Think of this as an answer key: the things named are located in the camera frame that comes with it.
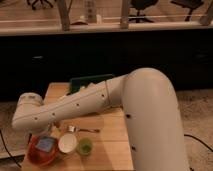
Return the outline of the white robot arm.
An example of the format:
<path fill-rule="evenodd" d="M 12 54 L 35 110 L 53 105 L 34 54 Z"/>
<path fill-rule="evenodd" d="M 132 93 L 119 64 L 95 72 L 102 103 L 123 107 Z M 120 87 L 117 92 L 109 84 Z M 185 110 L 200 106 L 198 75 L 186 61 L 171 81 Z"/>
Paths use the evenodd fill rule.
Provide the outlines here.
<path fill-rule="evenodd" d="M 125 115 L 135 171 L 190 171 L 174 87 L 154 68 L 104 80 L 47 105 L 40 95 L 24 93 L 12 127 L 40 132 L 52 123 L 118 106 Z"/>

